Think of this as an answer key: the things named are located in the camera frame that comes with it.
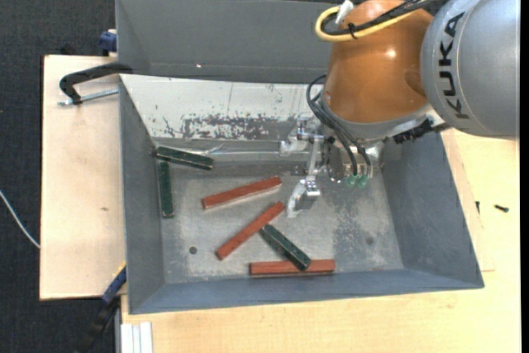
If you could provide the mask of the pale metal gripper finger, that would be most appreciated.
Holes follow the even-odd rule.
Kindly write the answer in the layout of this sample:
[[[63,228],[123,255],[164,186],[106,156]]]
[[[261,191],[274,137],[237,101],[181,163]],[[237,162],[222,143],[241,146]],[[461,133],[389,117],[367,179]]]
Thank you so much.
[[[299,124],[293,128],[286,139],[279,143],[279,155],[290,156],[301,153],[314,143],[314,134],[306,126]]]
[[[288,199],[287,217],[295,218],[301,212],[310,210],[320,196],[321,190],[319,189],[314,176],[301,179],[295,185]]]

